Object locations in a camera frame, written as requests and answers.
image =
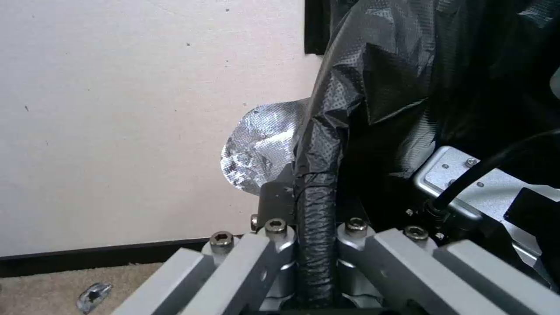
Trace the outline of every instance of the hex socket screw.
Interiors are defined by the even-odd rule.
[[[256,224],[259,221],[259,216],[256,214],[251,215],[251,231],[256,231]]]
[[[404,228],[404,235],[415,242],[428,239],[428,231],[416,225]]]
[[[286,236],[286,221],[280,218],[270,219],[264,224],[264,230],[269,237]]]
[[[367,224],[362,218],[353,217],[346,222],[345,231],[351,237],[365,237],[367,235]]]
[[[228,231],[219,231],[210,237],[210,248],[215,254],[228,254],[234,247],[234,236]]]

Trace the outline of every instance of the beige carpet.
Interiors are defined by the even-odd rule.
[[[76,299],[90,285],[113,285],[109,296],[90,315],[110,314],[162,264],[65,271],[0,279],[1,315],[81,315]]]

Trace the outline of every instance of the metal screw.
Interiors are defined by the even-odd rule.
[[[468,158],[465,162],[465,166],[468,167],[468,168],[471,168],[471,167],[473,167],[477,164],[478,164],[478,160],[474,159],[472,157]]]
[[[280,218],[268,220],[264,224],[264,234],[276,243],[284,242],[286,236],[288,235],[286,221]]]
[[[286,221],[279,218],[270,219],[264,224],[264,229],[267,233],[285,234]]]
[[[367,235],[367,224],[359,217],[353,217],[346,222],[346,234],[352,237],[365,237]]]
[[[216,254],[227,254],[234,247],[234,236],[227,231],[219,231],[210,237],[210,248]]]
[[[256,231],[256,223],[258,221],[259,216],[256,214],[251,215],[251,231]]]
[[[428,231],[424,230],[424,228],[421,228],[420,226],[415,225],[407,226],[406,228],[404,228],[404,235],[415,242],[418,240],[428,239]]]

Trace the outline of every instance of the black baseboard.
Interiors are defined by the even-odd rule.
[[[187,239],[0,257],[0,277],[165,262],[179,248],[200,251],[207,241],[208,238]]]

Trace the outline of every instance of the silver metal plate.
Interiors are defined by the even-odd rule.
[[[429,196],[437,197],[448,187],[451,180],[459,178],[468,170],[466,161],[469,158],[473,157],[453,147],[443,146],[420,169],[414,177],[414,184]],[[450,207],[465,217],[476,219],[480,213],[484,213],[499,221],[510,233],[516,245],[532,255],[532,260],[536,260],[542,252],[535,237],[503,217],[523,187],[530,188],[554,201],[560,201],[560,192],[550,186],[527,184],[495,169],[462,191],[450,203]]]

